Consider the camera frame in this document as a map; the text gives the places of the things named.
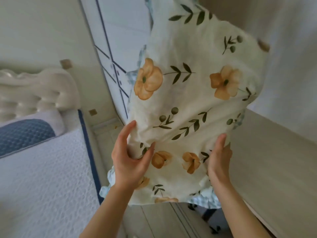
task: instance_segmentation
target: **bed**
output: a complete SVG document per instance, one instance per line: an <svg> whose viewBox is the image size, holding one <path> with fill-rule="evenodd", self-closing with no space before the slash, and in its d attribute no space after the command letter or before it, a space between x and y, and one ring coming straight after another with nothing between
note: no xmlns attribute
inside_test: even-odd
<svg viewBox="0 0 317 238"><path fill-rule="evenodd" d="M78 237L107 179L75 82L62 69L0 72L0 122L57 108L66 127L59 137L0 158L0 237Z"/></svg>

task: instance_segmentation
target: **white upholstered headboard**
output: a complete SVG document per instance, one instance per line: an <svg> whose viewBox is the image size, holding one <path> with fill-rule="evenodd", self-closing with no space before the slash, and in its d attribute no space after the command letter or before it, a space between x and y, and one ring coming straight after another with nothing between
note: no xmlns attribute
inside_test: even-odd
<svg viewBox="0 0 317 238"><path fill-rule="evenodd" d="M80 99L72 76L60 68L38 74L0 70L0 122L57 108L79 109Z"/></svg>

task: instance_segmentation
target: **floor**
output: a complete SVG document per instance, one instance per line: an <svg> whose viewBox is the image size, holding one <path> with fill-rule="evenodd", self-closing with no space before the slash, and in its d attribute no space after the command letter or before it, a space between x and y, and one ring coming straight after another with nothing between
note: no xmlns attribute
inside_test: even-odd
<svg viewBox="0 0 317 238"><path fill-rule="evenodd" d="M107 170L113 165L111 152L122 127L121 122L117 121L94 130ZM169 203L128 207L123 224L128 234L138 238L190 237Z"/></svg>

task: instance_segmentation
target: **pillowcase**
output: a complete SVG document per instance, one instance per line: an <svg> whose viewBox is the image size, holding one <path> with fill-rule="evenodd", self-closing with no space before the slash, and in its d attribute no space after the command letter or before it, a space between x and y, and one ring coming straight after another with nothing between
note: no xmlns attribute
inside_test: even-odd
<svg viewBox="0 0 317 238"><path fill-rule="evenodd" d="M57 109L0 123L0 158L50 140L65 132Z"/></svg>

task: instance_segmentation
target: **fingers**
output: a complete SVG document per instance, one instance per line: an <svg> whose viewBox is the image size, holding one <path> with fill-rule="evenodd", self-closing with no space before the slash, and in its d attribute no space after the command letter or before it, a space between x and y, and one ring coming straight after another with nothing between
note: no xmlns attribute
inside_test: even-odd
<svg viewBox="0 0 317 238"><path fill-rule="evenodd" d="M147 171L147 169L149 168L151 159L154 154L154 148L155 148L155 142L151 144L151 146L149 147L149 149L147 150L143 158L140 160L142 168L145 169L144 172Z"/></svg>
<svg viewBox="0 0 317 238"><path fill-rule="evenodd" d="M117 140L126 142L126 139L128 138L131 131L134 129L136 124L137 124L137 122L135 120L133 120L130 123L128 123L127 125L125 125L123 127L123 129L121 130L121 132L119 133Z"/></svg>
<svg viewBox="0 0 317 238"><path fill-rule="evenodd" d="M222 149L224 148L224 143L226 142L227 135L226 134L221 134L218 136L215 147L212 150L213 152L216 152L216 154L221 154Z"/></svg>

